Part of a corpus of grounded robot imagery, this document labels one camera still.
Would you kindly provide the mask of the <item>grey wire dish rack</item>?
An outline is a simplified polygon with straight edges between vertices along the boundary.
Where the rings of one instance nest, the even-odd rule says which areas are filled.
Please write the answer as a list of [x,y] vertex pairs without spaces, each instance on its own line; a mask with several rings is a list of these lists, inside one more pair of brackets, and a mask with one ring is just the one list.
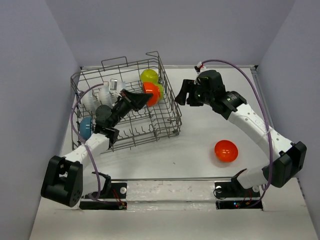
[[[100,66],[82,67],[70,78],[72,92],[77,100],[83,93],[92,91],[96,107],[101,105],[98,92],[110,79],[126,82],[126,90],[133,93],[143,92],[143,82],[140,74],[145,69],[158,73],[158,83],[163,86],[163,99],[153,106],[144,106],[139,111],[130,111],[117,125],[119,130],[117,142],[109,149],[114,152],[131,149],[142,144],[159,141],[162,138],[175,137],[180,134],[182,113],[175,102],[175,94],[168,79],[164,65],[157,51],[146,53],[147,58],[128,61],[125,56],[105,59]],[[95,119],[95,113],[88,112],[81,102],[75,108],[73,123],[80,133],[80,122],[85,117]]]

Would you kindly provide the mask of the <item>white square dish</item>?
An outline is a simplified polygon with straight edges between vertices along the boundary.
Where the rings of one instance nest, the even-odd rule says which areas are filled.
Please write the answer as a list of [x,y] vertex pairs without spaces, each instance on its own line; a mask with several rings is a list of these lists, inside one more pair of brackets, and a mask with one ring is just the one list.
[[158,88],[159,101],[161,101],[164,97],[164,88],[161,84],[155,83],[155,86]]

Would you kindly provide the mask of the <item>lime green bowl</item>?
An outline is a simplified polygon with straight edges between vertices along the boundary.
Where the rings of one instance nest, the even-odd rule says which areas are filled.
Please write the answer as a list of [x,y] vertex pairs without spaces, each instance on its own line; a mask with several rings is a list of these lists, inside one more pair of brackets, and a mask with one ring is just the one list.
[[140,80],[144,82],[149,82],[153,84],[158,84],[159,83],[159,75],[158,73],[153,70],[153,69],[145,69],[141,74],[140,74]]

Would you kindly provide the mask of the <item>blue bowl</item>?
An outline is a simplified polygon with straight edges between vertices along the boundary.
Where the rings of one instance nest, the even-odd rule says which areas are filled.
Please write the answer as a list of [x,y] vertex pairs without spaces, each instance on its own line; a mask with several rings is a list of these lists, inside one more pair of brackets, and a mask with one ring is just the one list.
[[79,123],[79,134],[84,141],[87,141],[93,134],[93,118],[85,117]]

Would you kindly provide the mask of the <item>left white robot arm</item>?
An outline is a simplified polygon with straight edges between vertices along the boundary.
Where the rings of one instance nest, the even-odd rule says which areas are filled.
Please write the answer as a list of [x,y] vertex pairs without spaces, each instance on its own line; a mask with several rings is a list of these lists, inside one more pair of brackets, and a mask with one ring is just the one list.
[[53,156],[47,165],[40,194],[68,207],[74,207],[83,195],[84,169],[94,158],[110,149],[118,139],[115,126],[130,112],[141,110],[152,93],[133,93],[123,89],[113,107],[102,104],[96,111],[92,135],[65,156]]

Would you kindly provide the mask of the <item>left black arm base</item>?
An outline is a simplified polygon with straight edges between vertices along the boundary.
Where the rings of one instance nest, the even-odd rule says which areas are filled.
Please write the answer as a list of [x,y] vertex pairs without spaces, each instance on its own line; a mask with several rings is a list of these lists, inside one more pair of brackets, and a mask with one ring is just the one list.
[[100,195],[97,198],[97,178],[92,172],[93,180],[85,182],[82,197],[79,202],[81,210],[126,210],[127,209],[127,183],[124,181],[112,181],[108,174],[99,172]]

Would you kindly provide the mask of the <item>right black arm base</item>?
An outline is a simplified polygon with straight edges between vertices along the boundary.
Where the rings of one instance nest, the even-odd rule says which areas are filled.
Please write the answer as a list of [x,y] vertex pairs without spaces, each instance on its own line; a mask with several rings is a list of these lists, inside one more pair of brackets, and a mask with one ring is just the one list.
[[263,204],[259,201],[261,197],[259,188],[257,191],[254,191],[253,188],[245,189],[237,180],[237,177],[245,170],[246,168],[238,172],[230,181],[216,181],[214,183],[213,195],[216,198],[217,210],[263,210]]

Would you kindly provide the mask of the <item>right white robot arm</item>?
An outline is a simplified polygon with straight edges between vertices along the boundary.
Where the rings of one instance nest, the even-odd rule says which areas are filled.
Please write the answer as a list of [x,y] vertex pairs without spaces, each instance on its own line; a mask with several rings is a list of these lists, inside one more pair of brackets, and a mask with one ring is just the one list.
[[266,124],[243,96],[226,90],[222,76],[216,70],[205,70],[195,80],[183,80],[175,102],[181,106],[210,106],[241,129],[267,157],[272,157],[271,164],[245,169],[235,175],[230,183],[235,196],[242,196],[249,188],[260,185],[281,188],[303,168],[307,146],[285,138]]

